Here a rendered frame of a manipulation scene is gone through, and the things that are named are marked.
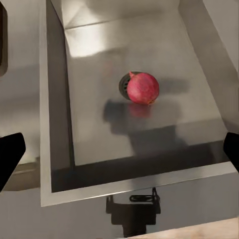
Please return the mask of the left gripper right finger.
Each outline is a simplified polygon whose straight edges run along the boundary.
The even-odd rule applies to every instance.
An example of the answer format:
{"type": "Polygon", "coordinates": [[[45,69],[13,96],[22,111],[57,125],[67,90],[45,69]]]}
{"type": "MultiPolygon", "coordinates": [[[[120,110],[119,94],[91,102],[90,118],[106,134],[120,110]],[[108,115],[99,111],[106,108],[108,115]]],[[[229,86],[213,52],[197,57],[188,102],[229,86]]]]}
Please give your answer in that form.
{"type": "Polygon", "coordinates": [[[239,134],[228,132],[224,141],[223,150],[239,172],[239,134]]]}

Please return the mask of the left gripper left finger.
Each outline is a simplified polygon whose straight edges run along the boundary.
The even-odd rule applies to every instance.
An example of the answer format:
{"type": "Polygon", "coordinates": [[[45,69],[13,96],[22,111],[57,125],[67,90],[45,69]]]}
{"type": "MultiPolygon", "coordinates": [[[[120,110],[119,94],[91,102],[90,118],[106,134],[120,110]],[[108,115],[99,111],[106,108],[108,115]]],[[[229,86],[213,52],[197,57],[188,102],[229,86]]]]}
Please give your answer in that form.
{"type": "Polygon", "coordinates": [[[0,192],[26,151],[21,132],[0,137],[0,192]]]}

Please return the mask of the vidalia onion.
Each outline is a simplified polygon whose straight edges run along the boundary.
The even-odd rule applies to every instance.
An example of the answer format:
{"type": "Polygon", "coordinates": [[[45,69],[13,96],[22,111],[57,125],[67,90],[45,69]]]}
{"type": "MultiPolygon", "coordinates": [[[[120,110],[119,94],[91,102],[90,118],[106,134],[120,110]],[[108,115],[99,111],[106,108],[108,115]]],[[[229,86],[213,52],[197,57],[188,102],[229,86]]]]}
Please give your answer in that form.
{"type": "Polygon", "coordinates": [[[151,105],[159,94],[159,83],[155,77],[147,73],[134,75],[129,72],[127,94],[135,104],[151,105]]]}

